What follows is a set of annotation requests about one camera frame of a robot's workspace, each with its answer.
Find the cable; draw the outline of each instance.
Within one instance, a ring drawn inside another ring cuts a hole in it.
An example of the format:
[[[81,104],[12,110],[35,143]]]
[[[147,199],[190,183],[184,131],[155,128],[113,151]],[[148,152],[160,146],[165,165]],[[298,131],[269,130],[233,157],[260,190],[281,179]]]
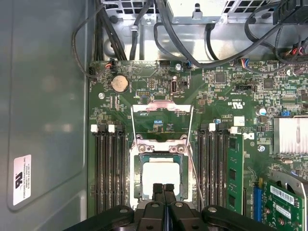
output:
[[[168,14],[166,7],[164,5],[164,0],[156,0],[156,4],[158,6],[158,10],[161,15],[162,23],[167,31],[167,33],[170,36],[170,39],[176,46],[176,48],[189,60],[191,63],[199,68],[214,68],[216,66],[220,66],[223,64],[226,64],[228,62],[231,62],[235,59],[239,59],[246,54],[253,51],[258,45],[260,45],[262,42],[264,42],[267,38],[269,38],[272,34],[274,34],[279,28],[281,28],[281,25],[276,25],[273,29],[271,29],[269,32],[267,32],[263,37],[261,37],[258,41],[256,41],[254,44],[252,44],[250,47],[246,48],[245,50],[241,51],[238,54],[235,54],[227,59],[223,59],[217,62],[209,63],[209,64],[202,64],[199,63],[195,58],[187,51],[187,49],[184,47],[184,45],[181,43],[180,39],[176,35],[175,31],[173,30],[173,27],[169,21]]]
[[[159,49],[162,53],[164,53],[165,55],[170,56],[170,59],[172,59],[172,60],[179,60],[179,61],[181,61],[181,62],[183,62],[183,63],[187,62],[187,59],[185,59],[184,57],[175,56],[175,55],[171,54],[170,52],[168,52],[167,50],[165,50],[165,48],[163,48],[163,47],[160,45],[160,43],[159,43],[159,41],[158,41],[158,31],[157,31],[157,28],[158,28],[159,26],[162,26],[162,25],[163,25],[162,23],[156,23],[156,24],[154,25],[154,41],[155,41],[155,44],[156,44],[156,46],[158,47],[158,49]]]
[[[280,39],[280,36],[281,36],[281,32],[282,32],[282,28],[279,29],[279,31],[277,32],[277,35],[276,35],[276,39],[275,39],[275,55],[277,57],[277,59],[284,63],[284,64],[306,64],[308,63],[308,61],[295,61],[294,60],[296,59],[296,56],[298,55],[299,51],[300,51],[300,48],[302,46],[302,40],[301,40],[301,37],[300,37],[300,33],[298,32],[298,38],[299,38],[299,41],[298,41],[298,45],[297,45],[297,49],[296,49],[296,54],[294,54],[293,58],[291,59],[291,61],[288,61],[288,60],[285,60],[283,59],[279,54],[278,54],[278,43],[279,43],[279,39]]]
[[[116,46],[119,49],[122,60],[127,60],[126,55],[125,55],[125,51],[124,51],[123,46],[122,46],[122,43],[121,43],[119,36],[117,35],[114,27],[112,26],[112,23],[109,20],[109,16],[108,16],[105,8],[102,10],[101,14],[102,14],[102,17],[104,19],[103,23],[105,25],[105,30],[107,31],[107,33],[110,32],[112,38],[115,40]]]
[[[96,0],[96,1],[95,1],[95,4],[96,4],[96,8],[99,8],[99,6],[101,6],[100,0]],[[105,31],[106,31],[106,33],[107,33],[107,36],[108,36],[109,41],[110,41],[110,43],[111,43],[111,46],[112,46],[112,48],[113,48],[113,50],[114,50],[114,52],[115,52],[116,58],[117,58],[118,60],[122,60],[122,56],[121,56],[120,50],[119,50],[119,48],[118,48],[118,45],[117,45],[115,39],[114,39],[114,37],[113,37],[111,31],[105,26],[107,23],[105,22],[105,19],[104,19],[103,15],[102,15],[101,13],[99,13],[99,14],[98,14],[98,18],[100,18],[100,22],[102,23],[102,26],[104,26],[104,28],[105,28]]]
[[[94,60],[102,61],[103,60],[103,23],[99,16],[96,16],[95,24],[95,43],[94,43]]]
[[[139,25],[142,17],[147,13],[147,11],[151,7],[152,3],[153,3],[153,0],[147,0],[146,4],[144,5],[144,7],[141,9],[140,13],[137,16],[137,18],[134,22],[134,26]],[[133,31],[132,32],[132,41],[131,41],[131,49],[130,49],[130,54],[129,54],[129,60],[135,60],[137,42],[138,42],[138,32]]]
[[[98,8],[101,5],[101,1],[100,0],[96,0],[96,7]],[[99,17],[101,18],[101,21],[103,23],[103,26],[105,28],[105,31],[108,35],[109,41],[111,43],[112,48],[115,51],[115,56],[118,60],[127,60],[122,43],[114,29],[114,27],[112,26],[112,23],[110,22],[109,16],[106,12],[105,9],[103,9],[100,13],[99,13]]]
[[[246,20],[245,25],[244,25],[244,31],[245,34],[247,36],[247,38],[252,41],[252,42],[256,42],[259,39],[251,32],[250,28],[249,28],[249,21],[250,19],[252,19],[258,12],[263,11],[263,10],[267,10],[267,9],[271,9],[274,7],[279,6],[279,3],[271,3],[268,5],[264,5],[259,7],[258,9],[256,9]],[[269,48],[273,53],[275,53],[275,47],[267,42],[262,42],[260,43],[261,46],[267,47]]]
[[[90,75],[89,73],[87,73],[85,71],[85,69],[83,68],[81,62],[80,62],[80,59],[78,57],[78,54],[77,54],[77,49],[76,49],[76,35],[78,33],[78,31],[85,25],[87,24],[90,20],[92,20],[98,12],[100,12],[102,9],[104,8],[103,5],[99,6],[98,9],[95,11],[95,13],[89,18],[85,19],[77,28],[76,30],[73,31],[73,34],[72,34],[72,50],[73,50],[73,55],[74,55],[74,58],[77,62],[77,65],[78,67],[80,68],[81,72],[86,76],[88,77],[89,79],[91,80],[96,80],[99,76],[101,76],[103,73],[104,73],[104,70],[99,72],[97,75]]]
[[[280,36],[281,36],[281,32],[282,32],[282,27],[278,30],[277,32],[277,35],[276,35],[276,38],[275,38],[275,55],[277,57],[279,57],[279,54],[278,54],[278,44],[279,44],[279,39],[280,39]],[[300,37],[300,34],[298,33],[298,47],[296,49],[296,53],[294,54],[294,56],[291,58],[291,62],[289,63],[292,63],[293,60],[296,59],[299,51],[300,51],[300,47],[301,47],[301,37]],[[289,64],[284,64],[282,67],[276,69],[276,70],[273,70],[273,71],[257,71],[257,70],[253,70],[251,68],[249,68],[247,65],[248,65],[248,62],[249,60],[247,60],[245,63],[243,63],[243,60],[242,60],[242,66],[243,68],[245,68],[247,71],[250,71],[252,73],[255,73],[255,74],[261,74],[261,75],[265,75],[265,74],[275,74],[279,71],[283,71]]]
[[[215,55],[212,45],[211,45],[211,32],[215,28],[215,24],[206,24],[205,26],[205,33],[206,33],[206,47],[208,49],[208,52],[212,56],[214,60],[219,60],[219,58]]]

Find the black plastic bracket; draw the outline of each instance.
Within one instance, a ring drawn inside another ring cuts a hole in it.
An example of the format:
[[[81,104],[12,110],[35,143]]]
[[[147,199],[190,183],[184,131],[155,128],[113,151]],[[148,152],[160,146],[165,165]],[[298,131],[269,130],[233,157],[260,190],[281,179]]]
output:
[[[64,231],[110,231],[133,221],[134,210],[125,205],[118,205]]]

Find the chip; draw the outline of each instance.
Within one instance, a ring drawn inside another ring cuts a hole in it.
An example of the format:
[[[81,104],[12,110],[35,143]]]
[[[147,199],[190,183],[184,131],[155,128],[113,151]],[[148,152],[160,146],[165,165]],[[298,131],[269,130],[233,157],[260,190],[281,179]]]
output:
[[[272,78],[266,78],[263,80],[264,89],[273,89],[274,88],[274,81]]]
[[[229,139],[229,148],[236,149],[236,139],[235,138]]]
[[[205,105],[205,100],[199,100],[199,105]]]
[[[236,171],[233,170],[233,169],[229,169],[229,177],[230,177],[232,180],[235,180],[235,175],[236,175]]]
[[[216,83],[225,83],[226,82],[226,74],[223,72],[217,72],[215,74],[215,82]]]
[[[229,204],[233,207],[235,207],[235,197],[229,195]]]

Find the mounting hole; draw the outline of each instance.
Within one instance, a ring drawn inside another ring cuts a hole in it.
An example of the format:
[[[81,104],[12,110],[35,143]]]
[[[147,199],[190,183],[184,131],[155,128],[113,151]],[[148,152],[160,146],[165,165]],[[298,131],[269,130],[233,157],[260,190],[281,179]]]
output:
[[[287,190],[288,190],[289,192],[295,194],[293,188],[292,188],[289,184],[287,184]]]
[[[278,187],[282,187],[281,180],[277,181],[277,182],[276,182],[276,185],[277,185]]]
[[[250,18],[248,23],[249,24],[255,24],[257,22],[256,18]]]
[[[261,16],[262,19],[268,19],[271,17],[271,13],[265,13]]]

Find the white label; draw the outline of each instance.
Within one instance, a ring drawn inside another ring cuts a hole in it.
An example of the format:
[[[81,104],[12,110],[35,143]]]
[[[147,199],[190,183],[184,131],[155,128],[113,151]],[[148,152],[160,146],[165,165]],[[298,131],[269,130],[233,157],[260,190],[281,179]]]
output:
[[[281,199],[285,200],[286,202],[289,202],[290,204],[294,205],[294,197],[289,196],[288,194],[284,193],[283,191],[270,186],[270,192],[278,197],[280,197]]]
[[[243,127],[245,126],[245,116],[235,116],[233,118],[235,127]]]
[[[245,105],[244,102],[228,102],[229,106],[232,106],[232,109],[243,109]]]
[[[276,210],[280,212],[282,215],[285,217],[289,218],[291,220],[291,213],[289,213],[287,210],[284,208],[280,207],[279,205],[276,205]]]
[[[13,205],[31,196],[31,155],[14,159]]]

